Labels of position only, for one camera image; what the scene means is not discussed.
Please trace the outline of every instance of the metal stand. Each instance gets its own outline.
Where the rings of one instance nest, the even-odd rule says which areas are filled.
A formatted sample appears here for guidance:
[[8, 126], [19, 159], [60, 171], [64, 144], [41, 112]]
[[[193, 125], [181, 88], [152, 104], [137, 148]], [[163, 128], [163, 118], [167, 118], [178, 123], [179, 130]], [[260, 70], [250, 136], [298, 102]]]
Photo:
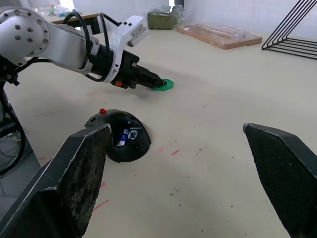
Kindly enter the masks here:
[[288, 37], [316, 3], [317, 0], [299, 0], [263, 44], [262, 50], [317, 60], [317, 42]]

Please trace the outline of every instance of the table surface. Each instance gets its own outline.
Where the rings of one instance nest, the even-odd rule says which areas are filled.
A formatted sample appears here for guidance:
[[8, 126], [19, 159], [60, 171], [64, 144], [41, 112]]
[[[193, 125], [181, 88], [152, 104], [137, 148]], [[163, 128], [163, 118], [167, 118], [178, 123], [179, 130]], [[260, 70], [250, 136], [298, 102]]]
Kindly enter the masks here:
[[316, 61], [260, 45], [225, 51], [175, 31], [151, 31], [128, 50], [174, 88], [124, 90], [49, 63], [5, 87], [41, 165], [100, 108], [128, 111], [149, 129], [143, 158], [106, 161], [85, 237], [289, 237], [242, 127], [280, 128], [317, 151]]
[[[83, 19], [99, 16], [98, 13], [82, 13], [80, 15]], [[61, 24], [63, 22], [63, 20], [65, 19], [65, 17], [58, 17], [58, 16], [45, 16], [44, 18], [47, 21], [55, 23], [55, 24]], [[69, 21], [75, 21], [75, 20], [77, 20], [77, 19], [75, 17], [73, 17]]]

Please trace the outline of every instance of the black cable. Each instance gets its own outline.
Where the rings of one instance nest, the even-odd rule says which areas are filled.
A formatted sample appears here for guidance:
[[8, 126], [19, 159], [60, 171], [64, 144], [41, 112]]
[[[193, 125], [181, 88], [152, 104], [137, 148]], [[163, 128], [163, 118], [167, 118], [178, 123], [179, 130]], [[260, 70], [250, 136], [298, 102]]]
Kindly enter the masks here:
[[72, 17], [76, 17], [78, 21], [80, 22], [80, 25], [82, 26], [84, 33], [85, 33], [85, 39], [86, 39], [86, 55], [87, 58], [90, 59], [91, 57], [91, 42], [90, 42], [90, 35], [88, 32], [88, 28], [85, 24], [84, 19], [76, 12], [69, 13], [65, 19], [63, 20], [62, 24], [66, 24]]
[[109, 17], [108, 15], [104, 14], [103, 12], [100, 13], [100, 16], [101, 16], [101, 14], [103, 15], [103, 17], [104, 17], [105, 19], [107, 19], [109, 22], [111, 22], [112, 24], [114, 24], [114, 25], [116, 25], [116, 26], [119, 26], [119, 25], [122, 24], [122, 22], [116, 22], [115, 20], [113, 20], [111, 17]]
[[[17, 164], [16, 164], [16, 166], [18, 166], [18, 165], [20, 165], [21, 163], [23, 163], [23, 161], [25, 160], [25, 159], [27, 159], [31, 154], [33, 153], [33, 149], [32, 149], [32, 147], [30, 146], [30, 143], [28, 143], [28, 145], [26, 146], [26, 148], [24, 149], [24, 152], [23, 152], [23, 160], [21, 159]], [[5, 176], [8, 176], [8, 175], [10, 175], [12, 173], [12, 171], [9, 171], [9, 172], [7, 172], [7, 173], [5, 173], [4, 175], [1, 175], [0, 176], [0, 179], [1, 178], [3, 178], [3, 177], [5, 177]]]
[[[108, 38], [107, 27], [106, 27], [106, 23], [105, 23], [105, 19], [104, 19], [104, 17], [107, 19], [106, 16], [107, 15], [104, 14], [103, 12], [100, 13], [100, 19], [101, 19], [101, 23], [102, 23], [102, 26], [103, 26], [105, 43], [106, 43], [106, 57], [107, 57], [107, 59], [110, 59], [109, 38]], [[110, 68], [111, 68], [111, 63], [109, 62], [107, 64], [107, 67], [106, 67], [106, 70], [105, 70], [105, 74], [101, 78], [95, 78], [95, 77], [93, 77], [91, 75], [86, 75], [86, 77], [91, 79], [92, 81], [95, 81], [95, 82], [102, 82], [102, 81], [104, 81], [107, 78], [107, 76], [109, 74], [109, 71], [110, 71]]]
[[24, 148], [25, 148], [25, 133], [24, 130], [18, 120], [18, 118], [15, 116], [15, 114], [10, 110], [10, 107], [8, 106], [8, 104], [6, 103], [6, 100], [4, 98], [4, 85], [6, 82], [0, 82], [0, 102], [4, 108], [4, 110], [6, 111], [6, 113], [8, 113], [8, 115], [11, 117], [11, 119], [13, 120], [13, 122], [16, 124], [16, 126], [18, 127], [18, 130], [20, 132], [21, 135], [21, 146], [20, 146], [20, 150], [19, 153], [17, 154], [17, 156], [15, 156], [14, 159], [12, 159], [12, 161], [10, 162], [10, 164], [4, 168], [3, 170], [0, 171], [0, 176], [4, 175], [6, 172], [10, 171], [14, 166], [16, 166], [16, 164], [19, 162], [19, 160], [22, 157], [22, 154], [24, 152]]
[[9, 158], [14, 158], [15, 157], [15, 155], [6, 155], [1, 150], [0, 150], [0, 154], [2, 154], [3, 156], [9, 157]]
[[38, 59], [34, 63], [51, 63], [48, 59]]
[[22, 70], [25, 70], [27, 67], [29, 67], [31, 64], [33, 64], [36, 60], [38, 59], [38, 57], [33, 57], [31, 58], [25, 65], [23, 65], [22, 67], [18, 67], [15, 72], [19, 73]]

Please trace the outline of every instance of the small bottle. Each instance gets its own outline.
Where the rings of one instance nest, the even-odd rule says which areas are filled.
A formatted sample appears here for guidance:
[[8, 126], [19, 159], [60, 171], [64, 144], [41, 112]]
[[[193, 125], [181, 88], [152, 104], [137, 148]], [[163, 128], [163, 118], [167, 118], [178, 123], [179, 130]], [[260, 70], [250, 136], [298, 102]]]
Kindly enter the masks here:
[[125, 142], [127, 141], [128, 135], [129, 135], [129, 131], [127, 129], [124, 129], [121, 136], [120, 136], [120, 140], [117, 144], [118, 147], [125, 145]]

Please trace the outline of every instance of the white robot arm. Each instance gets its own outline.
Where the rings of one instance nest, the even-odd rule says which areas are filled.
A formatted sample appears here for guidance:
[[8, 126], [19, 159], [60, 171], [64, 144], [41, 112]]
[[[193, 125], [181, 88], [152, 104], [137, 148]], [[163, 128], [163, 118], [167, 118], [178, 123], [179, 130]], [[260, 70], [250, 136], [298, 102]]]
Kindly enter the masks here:
[[[72, 16], [82, 20], [77, 13], [71, 13], [65, 20]], [[101, 13], [105, 29], [104, 16], [109, 17]], [[122, 88], [135, 88], [137, 84], [163, 86], [164, 81], [156, 74], [136, 64], [136, 55], [124, 50], [125, 45], [133, 47], [148, 35], [146, 19], [131, 16], [117, 25], [109, 41], [105, 34], [104, 46], [88, 34], [86, 26], [79, 31], [66, 24], [52, 24], [30, 9], [0, 7], [0, 80], [17, 85], [18, 72], [41, 61], [41, 57], [95, 81]], [[89, 73], [101, 78], [95, 79]]]

